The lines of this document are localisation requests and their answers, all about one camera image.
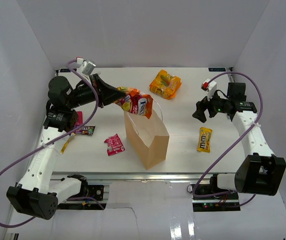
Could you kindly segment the orange fruit candy bag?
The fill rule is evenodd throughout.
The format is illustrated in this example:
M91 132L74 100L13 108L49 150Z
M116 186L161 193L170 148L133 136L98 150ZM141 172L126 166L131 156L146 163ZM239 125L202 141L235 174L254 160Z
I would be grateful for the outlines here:
M152 115L153 98L149 94L143 94L133 87L120 86L117 90L125 93L125 96L115 101L123 111L150 119Z

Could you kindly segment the dark brown M&M's packet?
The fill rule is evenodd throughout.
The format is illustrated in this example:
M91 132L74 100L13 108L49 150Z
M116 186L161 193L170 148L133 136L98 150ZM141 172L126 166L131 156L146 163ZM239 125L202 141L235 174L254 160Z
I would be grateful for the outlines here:
M95 126L90 126L90 125L84 125L80 128L78 128L75 131L75 134L77 135L87 135L87 136L92 136L95 131Z

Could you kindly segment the orange yellow snack multipack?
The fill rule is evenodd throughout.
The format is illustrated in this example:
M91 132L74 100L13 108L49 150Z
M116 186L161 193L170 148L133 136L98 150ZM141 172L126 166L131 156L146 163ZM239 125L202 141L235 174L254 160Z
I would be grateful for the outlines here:
M181 78L171 75L162 69L149 85L149 89L152 93L164 99L171 100L176 97L176 92L181 85Z

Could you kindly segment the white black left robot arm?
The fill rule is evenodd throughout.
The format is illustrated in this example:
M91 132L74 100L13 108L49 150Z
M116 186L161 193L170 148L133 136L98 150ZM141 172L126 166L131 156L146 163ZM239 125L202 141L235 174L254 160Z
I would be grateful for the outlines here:
M89 82L82 80L75 88L64 76L50 80L47 116L40 140L42 149L35 153L18 185L7 190L7 198L17 212L49 220L60 203L69 198L82 200L88 195L87 179L80 174L69 175L53 186L50 186L50 180L61 150L78 120L75 108L91 102L97 102L102 108L125 96L97 74L89 78Z

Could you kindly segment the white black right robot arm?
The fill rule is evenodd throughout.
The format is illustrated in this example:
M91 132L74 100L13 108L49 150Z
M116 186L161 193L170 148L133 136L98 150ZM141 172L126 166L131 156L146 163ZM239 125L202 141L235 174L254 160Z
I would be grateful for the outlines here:
M227 95L221 98L215 81L205 80L202 89L207 92L196 104L193 117L206 122L205 111L209 117L217 113L226 114L236 127L245 155L236 173L219 173L216 182L208 188L208 197L221 199L224 195L237 192L254 195L273 196L277 193L286 168L284 158L277 157L268 146L260 125L255 104L246 101L244 83L228 84Z

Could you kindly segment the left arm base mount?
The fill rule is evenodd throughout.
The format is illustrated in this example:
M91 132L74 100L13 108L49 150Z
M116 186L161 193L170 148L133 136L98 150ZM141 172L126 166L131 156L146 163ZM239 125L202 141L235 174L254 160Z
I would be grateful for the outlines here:
M85 194L86 197L92 197L95 200L102 201L104 198L104 186L88 185L85 187Z

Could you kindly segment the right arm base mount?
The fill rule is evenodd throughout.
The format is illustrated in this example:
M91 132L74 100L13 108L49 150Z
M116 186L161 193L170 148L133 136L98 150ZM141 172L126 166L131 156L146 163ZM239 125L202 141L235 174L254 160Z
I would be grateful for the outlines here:
M186 188L187 192L191 195L194 185L190 184ZM197 187L196 194L211 194L211 191L212 187L210 187L210 184L201 184ZM240 211L240 206L238 206L240 204L239 197L236 192L206 198L192 196L192 199L194 213Z

